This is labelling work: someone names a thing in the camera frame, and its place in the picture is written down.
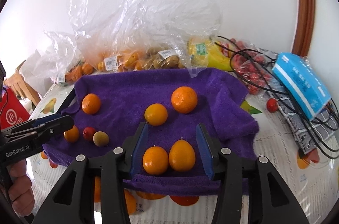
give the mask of checkered cloth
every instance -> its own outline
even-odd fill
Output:
[[[273,84],[270,84],[271,87],[274,90],[284,92],[284,88],[281,85],[278,85],[278,82],[275,82]],[[268,92],[268,94],[275,98],[274,94],[272,92]],[[279,98],[284,101],[285,104],[287,104],[289,107],[294,108],[291,100],[289,97],[283,94],[278,94]],[[309,135],[309,132],[307,131],[306,127],[303,125],[300,117],[292,112],[290,109],[288,109],[281,101],[278,102],[278,107],[284,118],[286,119],[287,123],[289,124],[289,127],[291,128],[291,131],[293,133],[294,139],[297,142],[298,146],[301,148],[301,150],[304,152],[304,154],[312,151],[317,147],[316,143],[312,140],[311,136]],[[314,131],[319,135],[319,137],[322,139],[322,141],[326,141],[329,137],[331,137],[335,131],[338,129],[337,122],[333,119],[332,116],[329,115],[328,111],[326,109],[323,109],[318,115],[318,119],[321,121],[327,121],[326,124],[332,128],[333,130],[327,128],[326,126],[323,126],[321,124],[313,124],[312,128]],[[316,139],[317,143],[319,144],[320,141],[318,138],[314,135],[314,132],[311,130],[310,127],[308,127],[308,130],[313,134],[314,138]]]

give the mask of red bag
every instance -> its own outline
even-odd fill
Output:
[[[2,101],[0,102],[0,110],[2,109],[0,124],[1,129],[6,129],[7,127],[22,123],[27,121],[29,118],[28,112],[16,98],[15,94],[10,88],[7,88],[8,97],[6,92],[2,91]]]

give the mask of price label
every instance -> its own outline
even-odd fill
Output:
[[[105,69],[107,71],[116,71],[118,70],[118,59],[116,56],[105,58]]]
[[[63,74],[63,73],[59,74],[58,77],[57,77],[57,82],[58,83],[65,83],[66,82],[65,74]]]
[[[162,50],[160,52],[158,52],[159,55],[164,59],[166,60],[168,57],[170,56],[175,56],[177,55],[177,53],[175,53],[175,50],[174,49],[169,49],[169,50]]]

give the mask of purple towel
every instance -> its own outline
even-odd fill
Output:
[[[198,105],[189,114],[177,113],[171,105],[172,92],[180,86],[192,87],[198,95]],[[219,183],[209,181],[204,174],[201,157],[195,140],[198,123],[204,123],[212,137],[218,137],[223,146],[238,155],[255,158],[253,139],[258,123],[239,106],[247,94],[246,87],[226,72],[207,68],[198,77],[190,78],[185,69],[150,70],[82,77],[75,85],[77,103],[63,114],[74,118],[81,132],[91,126],[105,131],[110,142],[107,147],[97,147],[81,136],[70,144],[60,136],[44,145],[49,158],[68,166],[78,154],[96,157],[120,146],[127,136],[133,135],[140,122],[144,122],[145,109],[154,103],[163,104],[168,119],[162,126],[149,126],[148,147],[163,147],[167,152],[183,137],[194,148],[196,163],[188,172],[178,173],[170,167],[159,177],[148,175],[143,168],[125,187],[144,192],[200,196],[218,193]],[[81,110],[81,101],[88,93],[95,93],[102,105],[95,115]]]

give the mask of tissue box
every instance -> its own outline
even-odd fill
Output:
[[[279,54],[272,70],[292,93],[310,121],[331,99],[321,80],[297,55],[292,53]]]

